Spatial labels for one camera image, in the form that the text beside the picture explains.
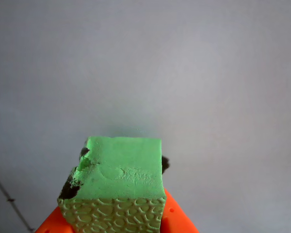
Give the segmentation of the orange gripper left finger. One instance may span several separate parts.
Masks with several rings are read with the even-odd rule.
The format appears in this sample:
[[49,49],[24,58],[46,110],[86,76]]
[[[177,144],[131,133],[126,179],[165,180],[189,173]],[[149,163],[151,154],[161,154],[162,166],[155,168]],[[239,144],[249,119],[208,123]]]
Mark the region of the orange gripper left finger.
[[60,208],[56,207],[35,233],[74,233],[74,229],[64,219]]

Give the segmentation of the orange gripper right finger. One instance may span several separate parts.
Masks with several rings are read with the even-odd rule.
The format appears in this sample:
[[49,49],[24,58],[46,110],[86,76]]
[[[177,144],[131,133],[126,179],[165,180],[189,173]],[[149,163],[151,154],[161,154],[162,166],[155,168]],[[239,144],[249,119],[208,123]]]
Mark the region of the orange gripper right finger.
[[164,189],[166,203],[163,210],[160,233],[199,233],[171,194]]

